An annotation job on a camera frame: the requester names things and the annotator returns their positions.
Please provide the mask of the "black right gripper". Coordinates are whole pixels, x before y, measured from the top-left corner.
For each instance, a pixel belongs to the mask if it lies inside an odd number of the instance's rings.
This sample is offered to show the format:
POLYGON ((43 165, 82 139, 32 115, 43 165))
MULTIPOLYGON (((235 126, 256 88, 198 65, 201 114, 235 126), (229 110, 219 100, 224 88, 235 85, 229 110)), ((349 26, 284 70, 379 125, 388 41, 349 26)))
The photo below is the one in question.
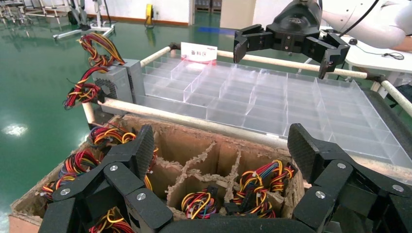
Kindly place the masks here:
POLYGON ((233 61, 249 51, 274 49, 303 53, 320 64, 318 78, 342 64, 350 46, 335 33, 319 37, 322 8, 314 0, 293 0, 267 25, 255 24, 235 31, 233 61))

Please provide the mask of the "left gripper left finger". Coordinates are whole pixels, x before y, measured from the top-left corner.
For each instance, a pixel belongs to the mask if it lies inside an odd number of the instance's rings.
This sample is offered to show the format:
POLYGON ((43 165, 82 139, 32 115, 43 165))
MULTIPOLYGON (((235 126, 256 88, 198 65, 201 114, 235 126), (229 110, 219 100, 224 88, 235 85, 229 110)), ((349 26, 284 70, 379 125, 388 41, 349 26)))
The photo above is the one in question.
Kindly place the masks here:
POLYGON ((172 211, 143 182, 154 149, 150 125, 133 141, 112 147, 96 168, 53 193, 39 231, 86 233, 114 207, 134 232, 161 231, 173 221, 172 211))

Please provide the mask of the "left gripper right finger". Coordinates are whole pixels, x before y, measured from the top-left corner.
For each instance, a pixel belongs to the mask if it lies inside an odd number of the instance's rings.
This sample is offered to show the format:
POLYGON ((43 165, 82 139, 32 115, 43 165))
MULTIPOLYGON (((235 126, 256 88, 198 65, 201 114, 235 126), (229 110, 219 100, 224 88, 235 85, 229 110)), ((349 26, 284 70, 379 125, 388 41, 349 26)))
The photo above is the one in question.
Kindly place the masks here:
POLYGON ((312 137, 299 123, 290 126, 288 149, 310 188, 293 217, 323 232, 338 207, 373 222, 374 233, 412 230, 412 190, 355 162, 336 143, 312 137))

